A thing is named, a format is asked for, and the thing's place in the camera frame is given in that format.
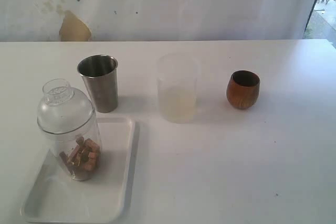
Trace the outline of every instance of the white table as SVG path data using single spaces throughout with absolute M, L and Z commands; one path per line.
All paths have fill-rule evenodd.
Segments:
M 202 65 L 199 112 L 173 124 L 156 109 L 155 62 L 191 52 Z M 326 40 L 0 43 L 0 223 L 19 215 L 46 145 L 36 125 L 45 82 L 86 92 L 77 63 L 119 61 L 120 105 L 140 137 L 129 209 L 116 223 L 335 223 L 336 51 Z M 225 96 L 232 72 L 260 76 L 252 108 Z

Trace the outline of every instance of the clear plastic cup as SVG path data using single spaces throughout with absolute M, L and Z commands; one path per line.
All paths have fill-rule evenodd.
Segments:
M 191 55 L 169 54 L 157 61 L 157 97 L 162 116 L 186 123 L 196 114 L 198 62 Z

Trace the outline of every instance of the metal tumbler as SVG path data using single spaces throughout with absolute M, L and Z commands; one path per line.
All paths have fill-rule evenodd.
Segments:
M 90 56 L 78 64 L 77 71 L 98 112 L 111 112 L 118 106 L 117 67 L 117 60 L 108 55 Z

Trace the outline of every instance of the glass jar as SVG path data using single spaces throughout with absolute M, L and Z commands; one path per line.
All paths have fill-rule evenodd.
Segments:
M 92 177 L 102 152 L 92 103 L 68 81 L 55 79 L 43 86 L 37 124 L 63 170 L 75 180 Z

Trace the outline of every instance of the brown wooden cup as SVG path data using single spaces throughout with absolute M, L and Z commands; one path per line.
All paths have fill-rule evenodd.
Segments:
M 256 103 L 259 96 L 260 79 L 250 71 L 239 70 L 231 75 L 226 97 L 237 109 L 247 109 Z

